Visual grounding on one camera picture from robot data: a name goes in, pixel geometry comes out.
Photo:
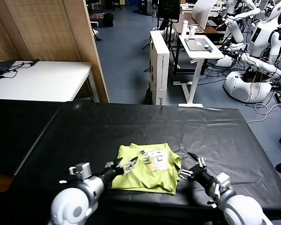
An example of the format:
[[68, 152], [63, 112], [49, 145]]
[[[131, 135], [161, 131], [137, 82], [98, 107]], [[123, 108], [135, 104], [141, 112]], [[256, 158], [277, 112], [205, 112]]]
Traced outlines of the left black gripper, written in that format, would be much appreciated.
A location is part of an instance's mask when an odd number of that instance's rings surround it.
[[105, 164], [105, 169], [99, 173], [99, 178], [103, 181], [103, 183], [110, 183], [116, 176], [129, 173], [136, 165], [137, 159], [138, 157], [134, 157], [131, 160], [119, 164], [122, 160], [120, 157], [107, 162]]

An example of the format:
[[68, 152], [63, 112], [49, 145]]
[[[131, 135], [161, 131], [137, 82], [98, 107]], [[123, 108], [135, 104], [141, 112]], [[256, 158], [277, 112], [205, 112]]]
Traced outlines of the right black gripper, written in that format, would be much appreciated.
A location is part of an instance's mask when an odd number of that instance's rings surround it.
[[195, 164], [188, 168], [174, 164], [179, 179], [196, 181], [203, 188], [210, 188], [215, 183], [215, 177], [207, 173], [205, 159], [191, 152], [187, 152], [187, 154], [195, 161]]

